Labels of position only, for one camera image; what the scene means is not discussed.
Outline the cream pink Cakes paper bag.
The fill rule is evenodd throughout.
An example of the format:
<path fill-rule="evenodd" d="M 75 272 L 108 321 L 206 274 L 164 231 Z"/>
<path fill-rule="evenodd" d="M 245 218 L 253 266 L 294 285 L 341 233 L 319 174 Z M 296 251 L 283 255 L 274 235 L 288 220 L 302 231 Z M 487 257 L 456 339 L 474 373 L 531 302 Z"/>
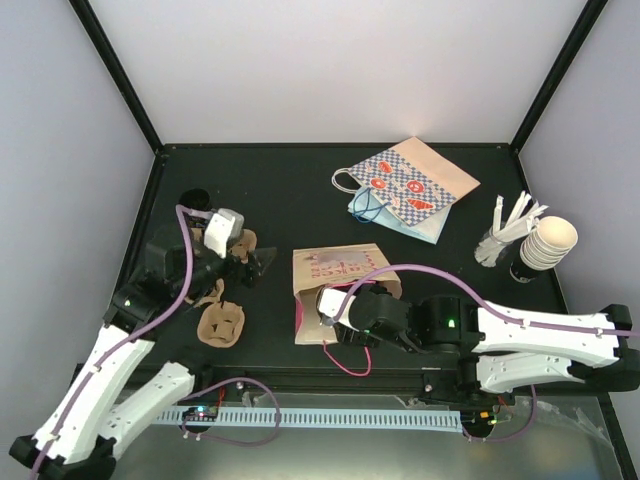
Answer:
<path fill-rule="evenodd" d="M 346 293 L 360 278 L 388 265 L 388 260 L 374 243 L 295 249 L 292 254 L 296 307 L 294 343 L 322 348 L 336 344 L 336 329 L 320 324 L 316 309 L 319 292 L 334 288 Z"/>

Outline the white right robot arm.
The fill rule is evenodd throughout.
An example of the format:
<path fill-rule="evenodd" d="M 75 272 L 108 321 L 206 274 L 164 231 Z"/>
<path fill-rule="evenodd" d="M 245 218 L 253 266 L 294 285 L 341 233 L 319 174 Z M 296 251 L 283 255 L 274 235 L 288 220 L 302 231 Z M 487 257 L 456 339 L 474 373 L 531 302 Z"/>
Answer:
<path fill-rule="evenodd" d="M 596 392 L 639 387 L 639 352 L 629 344 L 624 305 L 567 315 L 446 296 L 411 304 L 369 285 L 353 296 L 328 288 L 317 310 L 360 343 L 386 343 L 455 370 L 456 394 L 467 403 L 531 384 L 575 383 Z"/>

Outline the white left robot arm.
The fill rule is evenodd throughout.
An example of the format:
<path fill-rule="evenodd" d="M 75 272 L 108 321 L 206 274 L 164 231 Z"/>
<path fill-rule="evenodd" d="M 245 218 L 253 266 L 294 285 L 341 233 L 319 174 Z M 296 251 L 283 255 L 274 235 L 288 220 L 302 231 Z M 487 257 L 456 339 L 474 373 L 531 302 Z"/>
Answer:
<path fill-rule="evenodd" d="M 273 261 L 273 248 L 219 256 L 200 242 L 151 240 L 142 263 L 114 294 L 91 354 L 64 399 L 33 434 L 17 437 L 10 456 L 35 479 L 108 479 L 117 460 L 167 407 L 207 397 L 215 376 L 205 355 L 177 350 L 123 403 L 129 377 L 151 352 L 186 299 L 213 288 L 254 286 Z"/>

